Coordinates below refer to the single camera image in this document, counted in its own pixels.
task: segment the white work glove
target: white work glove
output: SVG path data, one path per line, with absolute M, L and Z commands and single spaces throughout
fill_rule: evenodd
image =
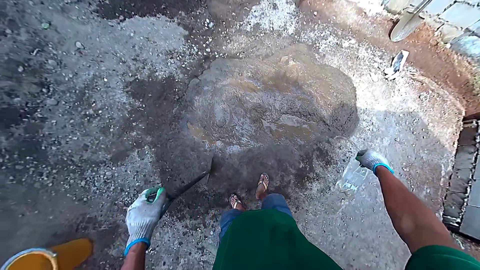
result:
M 148 202 L 147 198 L 154 193 L 156 193 L 155 200 Z M 160 214 L 166 201 L 167 193 L 165 189 L 154 187 L 145 189 L 128 207 L 125 223 L 127 223 L 130 237 L 125 248 L 125 256 L 130 248 L 138 242 L 144 242 L 147 244 L 147 248 L 150 247 L 153 229 L 160 220 Z
M 370 150 L 370 149 L 360 150 L 357 153 L 357 156 L 355 159 L 360 162 L 360 165 L 362 167 L 372 170 L 372 172 L 375 175 L 377 175 L 375 170 L 380 165 L 386 167 L 391 173 L 393 173 L 392 168 L 390 168 L 390 166 L 388 165 L 388 160 L 384 158 L 381 154 L 373 150 Z

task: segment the bucket rim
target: bucket rim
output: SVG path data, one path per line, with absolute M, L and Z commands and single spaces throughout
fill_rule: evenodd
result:
M 33 248 L 29 248 L 29 249 L 26 249 L 26 250 L 23 250 L 23 251 L 20 251 L 19 253 L 13 255 L 12 257 L 10 257 L 0 268 L 0 270 L 7 270 L 8 267 L 13 263 L 15 262 L 16 259 L 20 258 L 20 257 L 23 257 L 24 255 L 27 255 L 29 253 L 33 253 L 33 254 L 43 254 L 45 255 L 49 260 L 50 262 L 52 263 L 52 270 L 58 270 L 58 266 L 57 266 L 57 263 L 56 263 L 56 256 L 57 254 L 47 248 L 44 248 L 44 247 L 33 247 Z

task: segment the denim jeans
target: denim jeans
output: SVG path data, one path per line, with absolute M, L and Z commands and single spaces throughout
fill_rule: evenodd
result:
M 285 197 L 278 193 L 267 195 L 262 202 L 262 209 L 277 209 L 278 211 L 287 213 L 293 217 L 290 208 L 288 208 Z M 222 237 L 225 235 L 225 232 L 228 230 L 233 220 L 241 213 L 243 212 L 238 209 L 230 209 L 222 214 L 222 217 L 220 218 L 220 241 L 222 241 Z

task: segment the clear plastic bottle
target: clear plastic bottle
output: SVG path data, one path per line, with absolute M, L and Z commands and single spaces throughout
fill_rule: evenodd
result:
M 342 178 L 338 180 L 335 186 L 344 193 L 353 194 L 363 184 L 367 174 L 368 169 L 361 167 L 360 162 L 353 157 L 343 171 Z

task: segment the foot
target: foot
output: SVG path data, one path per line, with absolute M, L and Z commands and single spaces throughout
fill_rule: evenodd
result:
M 238 209 L 240 211 L 245 211 L 245 208 L 243 207 L 241 201 L 239 200 L 238 196 L 235 194 L 230 195 L 230 206 L 233 209 Z
M 265 192 L 267 191 L 268 182 L 269 182 L 268 174 L 266 174 L 266 172 L 262 173 L 260 175 L 260 180 L 258 181 L 257 192 L 255 193 L 255 197 L 257 199 L 263 200 L 266 197 Z

